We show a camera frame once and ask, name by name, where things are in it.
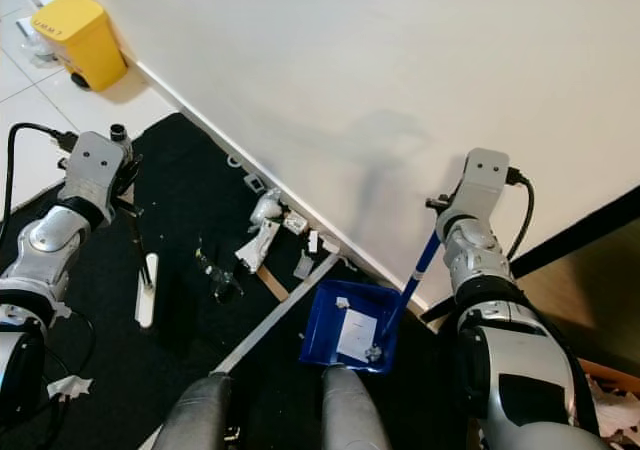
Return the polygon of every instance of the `black carpet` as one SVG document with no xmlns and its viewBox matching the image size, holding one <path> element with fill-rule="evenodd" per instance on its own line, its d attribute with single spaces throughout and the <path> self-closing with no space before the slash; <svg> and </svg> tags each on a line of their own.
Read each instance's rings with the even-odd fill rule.
<svg viewBox="0 0 640 450">
<path fill-rule="evenodd" d="M 98 335 L 82 375 L 95 381 L 91 395 L 71 405 L 55 449 L 137 448 L 181 392 L 215 368 L 277 305 L 244 269 L 236 272 L 244 297 L 216 302 L 194 259 L 199 237 L 205 250 L 218 251 L 238 248 L 250 238 L 248 216 L 256 197 L 242 181 L 244 172 L 228 167 L 226 154 L 180 114 L 153 125 L 134 147 L 144 154 L 136 184 L 136 201 L 145 208 L 142 235 L 147 250 L 160 255 L 155 329 L 143 334 L 133 318 L 137 260 L 119 217 L 92 236 L 71 271 L 66 302 L 93 320 Z M 2 268 L 15 257 L 17 232 L 40 217 L 56 193 L 48 192 L 15 214 Z M 303 245 L 283 230 L 266 261 L 290 290 L 299 283 L 291 273 Z M 365 278 L 341 263 L 328 277 Z M 242 427 L 242 448 L 320 448 L 321 369 L 297 363 L 298 334 L 304 332 L 312 298 L 296 305 L 232 374 L 230 419 Z M 59 321 L 49 343 L 73 370 L 88 336 L 81 321 Z M 462 448 L 464 436 L 439 371 L 435 337 L 407 315 L 397 352 L 390 375 L 363 377 L 396 450 Z M 53 363 L 46 371 L 52 379 L 62 376 Z M 7 432 L 0 448 L 35 448 L 47 423 L 44 414 Z"/>
</svg>

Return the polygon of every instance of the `wooden floor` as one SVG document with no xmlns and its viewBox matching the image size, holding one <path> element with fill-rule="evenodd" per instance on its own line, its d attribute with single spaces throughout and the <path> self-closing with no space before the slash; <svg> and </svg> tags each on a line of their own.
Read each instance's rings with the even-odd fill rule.
<svg viewBox="0 0 640 450">
<path fill-rule="evenodd" d="M 519 284 L 580 357 L 640 376 L 640 220 Z"/>
</svg>

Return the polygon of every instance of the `white wall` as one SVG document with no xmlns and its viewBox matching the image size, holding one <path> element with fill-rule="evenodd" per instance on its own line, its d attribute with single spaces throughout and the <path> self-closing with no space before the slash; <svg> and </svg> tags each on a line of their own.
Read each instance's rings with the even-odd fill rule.
<svg viewBox="0 0 640 450">
<path fill-rule="evenodd" d="M 640 0 L 98 0 L 125 46 L 396 282 L 475 146 L 523 249 L 638 184 Z M 524 190 L 493 223 L 505 246 Z M 442 268 L 420 292 L 444 295 Z"/>
</svg>

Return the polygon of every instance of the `baseboard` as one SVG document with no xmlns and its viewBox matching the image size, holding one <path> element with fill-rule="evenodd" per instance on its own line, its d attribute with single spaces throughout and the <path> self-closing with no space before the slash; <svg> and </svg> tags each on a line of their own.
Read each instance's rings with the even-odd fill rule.
<svg viewBox="0 0 640 450">
<path fill-rule="evenodd" d="M 178 92 L 169 86 L 153 70 L 143 62 L 127 58 L 130 66 L 135 66 L 147 80 L 147 82 L 167 101 L 171 102 L 195 125 L 205 130 L 211 139 L 238 161 L 247 172 L 256 173 L 269 186 L 282 190 L 282 201 L 293 208 L 306 219 L 310 225 L 321 234 L 329 235 L 341 242 L 341 254 L 353 261 L 363 271 L 371 275 L 382 285 L 402 289 L 404 282 L 394 276 L 380 262 L 365 252 L 361 247 L 351 241 L 343 232 L 334 227 L 328 220 L 314 210 L 307 202 L 300 198 L 278 177 L 273 175 L 260 162 L 254 159 L 245 149 L 233 141 L 226 133 L 208 120 L 197 109 L 189 104 Z M 429 308 L 427 302 L 414 294 L 409 304 L 409 309 L 416 315 L 422 314 Z"/>
</svg>

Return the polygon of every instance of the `blue dustpan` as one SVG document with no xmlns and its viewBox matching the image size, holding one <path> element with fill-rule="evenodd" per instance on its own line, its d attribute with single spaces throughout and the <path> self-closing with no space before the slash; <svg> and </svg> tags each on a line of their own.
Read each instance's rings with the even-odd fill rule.
<svg viewBox="0 0 640 450">
<path fill-rule="evenodd" d="M 321 282 L 300 361 L 343 363 L 353 370 L 388 373 L 393 365 L 398 323 L 439 245 L 433 232 L 402 293 L 377 285 Z"/>
</svg>

